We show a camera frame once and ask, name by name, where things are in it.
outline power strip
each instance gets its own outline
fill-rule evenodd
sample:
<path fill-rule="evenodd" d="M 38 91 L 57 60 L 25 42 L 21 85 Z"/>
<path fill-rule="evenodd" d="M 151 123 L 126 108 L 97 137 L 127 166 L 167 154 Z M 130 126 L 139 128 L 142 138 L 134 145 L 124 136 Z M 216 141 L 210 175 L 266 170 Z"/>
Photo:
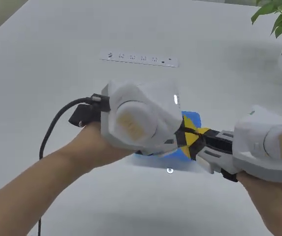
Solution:
<path fill-rule="evenodd" d="M 103 51 L 100 53 L 101 60 L 129 62 L 145 65 L 159 65 L 168 67 L 178 67 L 178 60 L 173 57 L 162 57 L 129 52 Z"/>

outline black cable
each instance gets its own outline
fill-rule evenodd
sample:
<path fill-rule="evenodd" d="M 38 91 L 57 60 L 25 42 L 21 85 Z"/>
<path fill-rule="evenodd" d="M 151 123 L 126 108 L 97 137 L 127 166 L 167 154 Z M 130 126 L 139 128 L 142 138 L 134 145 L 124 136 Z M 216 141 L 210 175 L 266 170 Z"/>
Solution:
<path fill-rule="evenodd" d="M 53 118 L 48 131 L 46 133 L 46 135 L 44 136 L 41 146 L 40 146 L 40 151 L 39 151 L 39 160 L 41 160 L 43 158 L 43 151 L 44 148 L 46 147 L 47 141 L 53 131 L 54 126 L 57 124 L 58 120 L 60 119 L 60 117 L 71 107 L 81 104 L 81 103 L 87 103 L 87 104 L 91 104 L 92 99 L 90 97 L 85 97 L 85 98 L 79 98 L 76 99 L 70 103 L 68 103 L 67 105 L 65 105 L 61 110 L 59 110 L 59 112 L 56 114 L 56 116 Z M 41 218 L 38 221 L 38 236 L 41 236 Z"/>

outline white tabletop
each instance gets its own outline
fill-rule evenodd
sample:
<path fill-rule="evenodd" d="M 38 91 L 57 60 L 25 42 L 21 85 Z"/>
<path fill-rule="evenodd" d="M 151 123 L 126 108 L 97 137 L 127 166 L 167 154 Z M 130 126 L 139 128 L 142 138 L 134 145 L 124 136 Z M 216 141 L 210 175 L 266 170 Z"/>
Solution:
<path fill-rule="evenodd" d="M 29 0 L 0 27 L 0 188 L 38 159 L 63 105 L 99 93 L 110 79 L 177 79 L 182 109 L 213 129 L 232 129 L 252 104 L 282 115 L 282 40 L 270 37 L 275 16 L 251 25 L 255 11 L 190 0 Z M 180 66 L 100 61 L 104 49 L 173 56 Z M 46 153 L 78 132 L 70 114 Z M 66 189 L 43 217 L 42 235 L 270 233 L 239 183 L 123 160 Z"/>

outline yellow and black object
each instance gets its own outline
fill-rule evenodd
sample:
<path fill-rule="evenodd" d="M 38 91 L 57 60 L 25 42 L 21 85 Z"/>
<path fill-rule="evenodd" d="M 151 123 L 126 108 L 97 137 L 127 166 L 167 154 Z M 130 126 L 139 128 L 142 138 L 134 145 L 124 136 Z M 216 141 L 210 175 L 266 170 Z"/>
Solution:
<path fill-rule="evenodd" d="M 217 138 L 218 133 L 210 128 L 196 128 L 189 118 L 183 116 L 183 122 L 175 135 L 178 147 L 188 158 L 195 160 L 205 146 L 232 154 L 232 142 Z"/>

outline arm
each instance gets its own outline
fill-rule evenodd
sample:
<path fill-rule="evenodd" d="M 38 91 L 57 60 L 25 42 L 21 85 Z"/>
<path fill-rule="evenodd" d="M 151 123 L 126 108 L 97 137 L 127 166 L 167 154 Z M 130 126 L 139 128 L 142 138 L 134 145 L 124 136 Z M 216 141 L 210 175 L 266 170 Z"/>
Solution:
<path fill-rule="evenodd" d="M 282 236 L 282 183 L 267 182 L 246 173 L 237 175 L 261 218 L 274 236 Z"/>
<path fill-rule="evenodd" d="M 26 236 L 54 199 L 90 170 L 132 151 L 110 146 L 100 125 L 85 127 L 68 145 L 46 156 L 0 190 L 0 236 Z"/>

